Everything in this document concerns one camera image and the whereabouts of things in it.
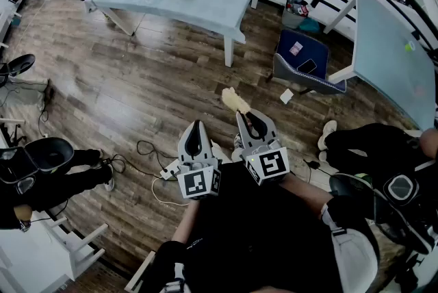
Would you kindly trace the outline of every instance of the power strip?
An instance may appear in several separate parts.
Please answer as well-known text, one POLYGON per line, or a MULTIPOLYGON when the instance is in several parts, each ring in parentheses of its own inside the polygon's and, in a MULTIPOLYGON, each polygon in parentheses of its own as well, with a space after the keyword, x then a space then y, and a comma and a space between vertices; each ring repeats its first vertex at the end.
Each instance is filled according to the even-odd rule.
POLYGON ((179 172, 179 160, 175 159, 172 163, 167 165, 167 167, 163 169, 159 174, 162 176, 163 179, 169 180, 172 176, 177 176, 179 172))

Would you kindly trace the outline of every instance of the black shirt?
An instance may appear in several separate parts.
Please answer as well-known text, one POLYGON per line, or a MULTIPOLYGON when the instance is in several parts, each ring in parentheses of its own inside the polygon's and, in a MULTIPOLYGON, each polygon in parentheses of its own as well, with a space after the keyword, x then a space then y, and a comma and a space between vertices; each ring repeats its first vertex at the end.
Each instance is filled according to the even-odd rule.
POLYGON ((278 184, 259 187, 243 162, 222 166, 219 196, 201 201, 184 264, 192 293, 342 292, 330 229, 278 184))

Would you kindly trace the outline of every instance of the hand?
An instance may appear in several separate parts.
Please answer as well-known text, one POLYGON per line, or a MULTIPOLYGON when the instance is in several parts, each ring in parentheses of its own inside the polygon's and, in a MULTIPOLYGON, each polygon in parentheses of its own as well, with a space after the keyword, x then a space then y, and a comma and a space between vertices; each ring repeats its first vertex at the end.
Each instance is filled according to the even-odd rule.
POLYGON ((30 221, 32 218, 32 208, 27 204, 14 207, 14 213, 17 219, 21 221, 30 221))

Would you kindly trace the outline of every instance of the navy blue chair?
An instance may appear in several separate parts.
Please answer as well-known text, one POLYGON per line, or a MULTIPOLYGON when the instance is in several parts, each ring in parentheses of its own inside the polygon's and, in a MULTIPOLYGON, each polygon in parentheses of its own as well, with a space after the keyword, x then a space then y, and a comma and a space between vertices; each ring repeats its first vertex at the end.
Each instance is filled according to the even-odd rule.
POLYGON ((274 54, 274 69, 266 82, 273 77, 296 82, 301 86, 307 87, 301 94, 312 90, 321 94, 337 94, 347 91, 345 80, 337 84, 332 84, 326 80, 327 62, 329 61, 329 48, 321 42, 307 35, 284 29, 281 32, 279 44, 274 54), (302 45, 298 55, 293 55, 289 50, 295 42, 302 45), (316 64, 316 69, 310 74, 302 73, 297 68, 312 59, 316 64))

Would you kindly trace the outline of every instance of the smartphone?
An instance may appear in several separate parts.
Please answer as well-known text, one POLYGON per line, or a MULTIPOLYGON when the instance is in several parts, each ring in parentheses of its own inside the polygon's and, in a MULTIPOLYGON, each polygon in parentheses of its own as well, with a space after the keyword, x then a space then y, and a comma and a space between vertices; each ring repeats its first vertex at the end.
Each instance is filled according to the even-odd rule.
POLYGON ((313 60, 307 60, 297 68, 300 72, 310 74, 316 69, 316 63, 313 60))

